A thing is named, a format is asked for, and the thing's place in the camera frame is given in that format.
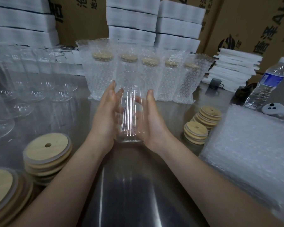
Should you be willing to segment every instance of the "bubble wrap bag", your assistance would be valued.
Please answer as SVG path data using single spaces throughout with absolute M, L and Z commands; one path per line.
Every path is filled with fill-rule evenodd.
M 117 75 L 126 71 L 139 70 L 139 45 L 118 43 L 117 44 Z
M 268 208 L 284 207 L 284 121 L 230 106 L 200 158 Z
M 178 85 L 173 96 L 173 101 L 176 103 L 193 104 L 193 92 L 200 84 L 200 68 L 195 63 L 196 54 L 189 54 L 183 64 L 184 79 Z
M 196 61 L 196 65 L 199 66 L 201 70 L 200 72 L 200 82 L 201 82 L 205 73 L 208 71 L 208 69 L 211 67 L 211 65 L 213 64 L 215 60 L 205 54 L 196 54 L 195 61 Z
M 162 79 L 158 89 L 158 100 L 171 101 L 183 77 L 183 61 L 188 53 L 178 50 L 163 51 Z
M 116 78 L 116 42 L 109 38 L 77 41 L 88 88 L 89 99 L 100 100 L 107 86 Z
M 162 79 L 161 55 L 161 49 L 149 46 L 141 48 L 140 73 L 145 79 L 146 90 L 153 89 L 156 100 L 158 99 L 158 89 Z

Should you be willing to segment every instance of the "person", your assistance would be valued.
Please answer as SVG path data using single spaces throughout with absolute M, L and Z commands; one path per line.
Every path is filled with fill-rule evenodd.
M 85 142 L 12 227 L 76 226 L 98 167 L 114 144 L 117 101 L 122 94 L 115 93 L 114 87 L 113 81 L 104 92 Z M 166 162 L 210 226 L 284 226 L 170 133 L 153 90 L 144 103 L 148 108 L 144 144 Z

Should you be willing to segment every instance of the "plastic bottle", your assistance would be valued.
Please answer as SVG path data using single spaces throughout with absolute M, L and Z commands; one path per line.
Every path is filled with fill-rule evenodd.
M 275 90 L 276 86 L 284 79 L 284 57 L 279 62 L 266 70 L 257 87 L 246 99 L 244 106 L 251 109 L 258 109 L 263 106 L 265 101 Z

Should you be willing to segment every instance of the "white box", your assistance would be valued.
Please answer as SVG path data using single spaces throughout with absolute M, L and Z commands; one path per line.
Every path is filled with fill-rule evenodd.
M 205 9 L 199 7 L 163 0 L 160 2 L 158 17 L 168 17 L 202 24 L 205 12 Z
M 156 32 L 198 39 L 201 27 L 201 24 L 162 17 L 157 20 Z
M 48 0 L 0 0 L 0 6 L 38 13 L 50 13 Z
M 48 32 L 56 29 L 54 15 L 0 7 L 0 26 Z
M 169 34 L 157 34 L 155 46 L 164 49 L 176 49 L 196 53 L 200 41 L 192 38 L 183 38 Z
M 154 32 L 157 16 L 124 9 L 106 7 L 106 21 L 110 26 L 121 26 Z
M 29 45 L 31 47 L 53 47 L 59 44 L 57 30 L 39 32 L 0 26 L 0 43 Z
M 152 32 L 115 26 L 108 26 L 108 32 L 109 38 L 116 39 L 121 43 L 153 46 L 156 38 L 156 34 Z
M 160 0 L 106 0 L 106 6 L 158 15 Z

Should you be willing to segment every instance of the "brown cardboard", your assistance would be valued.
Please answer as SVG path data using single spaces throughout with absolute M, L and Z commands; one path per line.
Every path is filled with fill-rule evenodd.
M 263 73 L 284 57 L 284 0 L 224 0 L 205 53 L 224 47 L 263 56 Z
M 60 44 L 108 37 L 106 0 L 49 0 Z
M 187 5 L 193 5 L 206 9 L 206 13 L 202 22 L 202 29 L 199 36 L 200 45 L 197 49 L 197 53 L 202 53 L 204 51 L 210 30 L 212 28 L 215 16 L 217 14 L 220 0 L 170 0 L 180 3 L 185 3 Z

